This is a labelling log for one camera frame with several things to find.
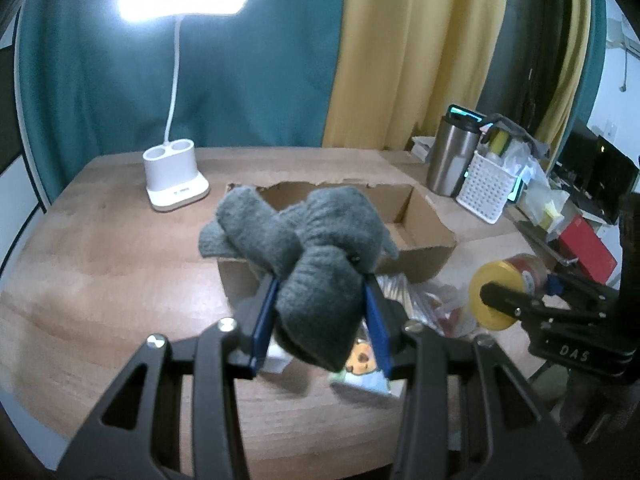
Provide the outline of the black monitor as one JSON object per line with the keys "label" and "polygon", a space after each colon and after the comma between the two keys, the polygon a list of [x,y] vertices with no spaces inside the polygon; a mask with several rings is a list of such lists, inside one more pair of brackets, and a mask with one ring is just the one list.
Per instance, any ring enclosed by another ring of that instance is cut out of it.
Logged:
{"label": "black monitor", "polygon": [[614,224],[639,168],[609,140],[586,129],[570,133],[552,174],[579,209]]}

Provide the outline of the stainless steel tumbler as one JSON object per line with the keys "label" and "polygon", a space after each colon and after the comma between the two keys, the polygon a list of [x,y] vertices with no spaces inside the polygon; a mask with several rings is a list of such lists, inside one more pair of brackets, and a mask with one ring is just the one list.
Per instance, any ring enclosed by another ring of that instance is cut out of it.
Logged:
{"label": "stainless steel tumbler", "polygon": [[474,155],[483,116],[456,104],[440,118],[435,141],[428,155],[426,186],[440,196],[455,196]]}

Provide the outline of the cartoon tissue pack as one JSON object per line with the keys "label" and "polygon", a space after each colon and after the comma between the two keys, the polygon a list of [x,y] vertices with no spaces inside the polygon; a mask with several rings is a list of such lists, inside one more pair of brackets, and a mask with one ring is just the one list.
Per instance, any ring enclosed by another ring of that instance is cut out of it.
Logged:
{"label": "cartoon tissue pack", "polygon": [[405,389],[402,380],[389,380],[385,376],[376,362],[370,340],[361,336],[356,337],[343,368],[329,374],[329,384],[333,388],[396,399],[402,396]]}

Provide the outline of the white desk lamp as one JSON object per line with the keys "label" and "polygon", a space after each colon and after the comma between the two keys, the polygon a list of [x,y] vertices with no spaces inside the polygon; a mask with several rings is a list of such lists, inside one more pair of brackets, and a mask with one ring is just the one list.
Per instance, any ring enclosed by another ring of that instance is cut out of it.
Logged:
{"label": "white desk lamp", "polygon": [[233,16],[248,0],[117,0],[120,17],[129,24],[172,18],[174,20],[174,65],[163,141],[142,154],[145,191],[151,207],[169,212],[207,196],[209,183],[198,170],[194,142],[171,137],[174,125],[181,68],[181,29],[188,16]]}

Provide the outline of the yellow green sponge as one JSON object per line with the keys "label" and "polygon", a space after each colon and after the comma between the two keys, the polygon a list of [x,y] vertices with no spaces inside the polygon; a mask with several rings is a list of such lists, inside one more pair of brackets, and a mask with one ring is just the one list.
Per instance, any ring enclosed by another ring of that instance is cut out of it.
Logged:
{"label": "yellow green sponge", "polygon": [[510,143],[511,135],[503,128],[493,126],[489,130],[488,153],[501,156]]}

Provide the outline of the clear plastic snack bag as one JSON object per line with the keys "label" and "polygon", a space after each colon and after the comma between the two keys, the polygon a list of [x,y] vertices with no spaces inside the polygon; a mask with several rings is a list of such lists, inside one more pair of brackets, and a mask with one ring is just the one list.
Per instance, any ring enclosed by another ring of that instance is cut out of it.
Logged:
{"label": "clear plastic snack bag", "polygon": [[477,328],[465,287],[437,280],[412,284],[402,273],[378,275],[376,279],[385,298],[398,301],[409,318],[441,335],[462,338]]}

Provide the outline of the yellow curtain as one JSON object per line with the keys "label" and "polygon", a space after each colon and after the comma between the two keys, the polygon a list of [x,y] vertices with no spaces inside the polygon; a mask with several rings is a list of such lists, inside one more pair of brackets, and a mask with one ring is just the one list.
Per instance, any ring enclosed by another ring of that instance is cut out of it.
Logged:
{"label": "yellow curtain", "polygon": [[327,148],[403,150],[476,107],[506,0],[345,0]]}

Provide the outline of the yellow lid jar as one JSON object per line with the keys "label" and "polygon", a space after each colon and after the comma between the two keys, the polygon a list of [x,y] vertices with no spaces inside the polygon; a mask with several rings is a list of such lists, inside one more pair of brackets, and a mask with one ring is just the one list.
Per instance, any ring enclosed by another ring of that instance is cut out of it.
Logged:
{"label": "yellow lid jar", "polygon": [[516,317],[501,312],[496,304],[505,304],[514,292],[541,298],[546,293],[547,282],[548,270],[537,256],[517,254],[488,262],[475,272],[469,284],[471,312],[488,330],[506,330],[515,323]]}

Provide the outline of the grey knitted socks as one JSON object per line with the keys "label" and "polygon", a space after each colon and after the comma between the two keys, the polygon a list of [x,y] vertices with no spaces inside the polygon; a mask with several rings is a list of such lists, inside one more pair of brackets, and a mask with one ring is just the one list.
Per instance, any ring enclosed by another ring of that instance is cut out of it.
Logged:
{"label": "grey knitted socks", "polygon": [[371,201],[353,186],[317,188],[274,209],[252,186],[232,188],[198,238],[204,258],[243,259],[278,279],[278,344],[337,372],[363,318],[363,281],[398,248]]}

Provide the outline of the white perforated basket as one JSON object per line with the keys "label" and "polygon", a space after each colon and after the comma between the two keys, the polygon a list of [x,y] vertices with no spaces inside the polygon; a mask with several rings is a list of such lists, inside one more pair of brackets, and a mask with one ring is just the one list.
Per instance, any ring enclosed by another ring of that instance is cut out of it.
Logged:
{"label": "white perforated basket", "polygon": [[475,152],[456,202],[480,220],[495,224],[502,215],[515,182],[513,174]]}

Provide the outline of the teal curtain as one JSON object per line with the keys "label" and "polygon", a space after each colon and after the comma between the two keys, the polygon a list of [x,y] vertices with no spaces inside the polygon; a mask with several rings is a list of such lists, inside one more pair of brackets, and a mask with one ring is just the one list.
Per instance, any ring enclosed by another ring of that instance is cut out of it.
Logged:
{"label": "teal curtain", "polygon": [[55,200],[102,155],[322,142],[344,0],[248,0],[231,16],[129,23],[117,0],[26,0],[16,32],[24,133]]}

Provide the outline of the torn cardboard box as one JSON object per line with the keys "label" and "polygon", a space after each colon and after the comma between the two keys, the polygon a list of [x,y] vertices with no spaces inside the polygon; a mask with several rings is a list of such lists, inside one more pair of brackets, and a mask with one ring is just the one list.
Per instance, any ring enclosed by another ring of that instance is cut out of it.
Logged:
{"label": "torn cardboard box", "polygon": [[[410,283],[434,278],[457,245],[454,232],[439,219],[420,188],[409,183],[364,183],[355,180],[329,183],[280,182],[258,188],[274,209],[282,210],[319,188],[353,185],[375,206],[398,248],[398,257],[381,256],[375,274],[405,274]],[[252,296],[258,289],[257,268],[245,260],[218,259],[222,289],[230,304]]]}

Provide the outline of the red box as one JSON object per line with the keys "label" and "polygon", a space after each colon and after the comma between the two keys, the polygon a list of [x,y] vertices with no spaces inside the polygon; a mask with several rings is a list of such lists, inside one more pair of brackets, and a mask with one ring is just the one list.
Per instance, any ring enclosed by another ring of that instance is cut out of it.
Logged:
{"label": "red box", "polygon": [[577,259],[579,270],[593,281],[605,285],[617,266],[617,260],[597,237],[592,226],[579,214],[558,237],[561,254]]}

